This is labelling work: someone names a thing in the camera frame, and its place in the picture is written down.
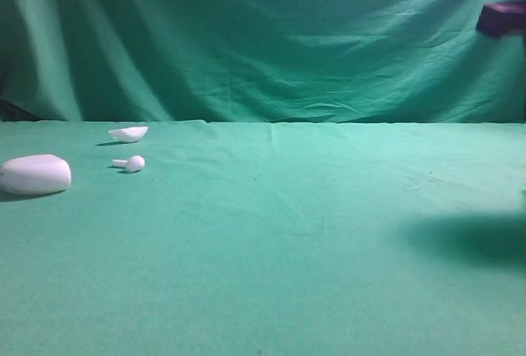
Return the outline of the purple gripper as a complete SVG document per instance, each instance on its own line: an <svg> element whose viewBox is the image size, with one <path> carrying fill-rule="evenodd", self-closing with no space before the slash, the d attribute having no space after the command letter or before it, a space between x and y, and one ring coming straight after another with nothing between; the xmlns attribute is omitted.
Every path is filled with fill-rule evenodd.
<svg viewBox="0 0 526 356"><path fill-rule="evenodd" d="M525 36L525 0L486 2L480 11L476 31L493 39Z"/></svg>

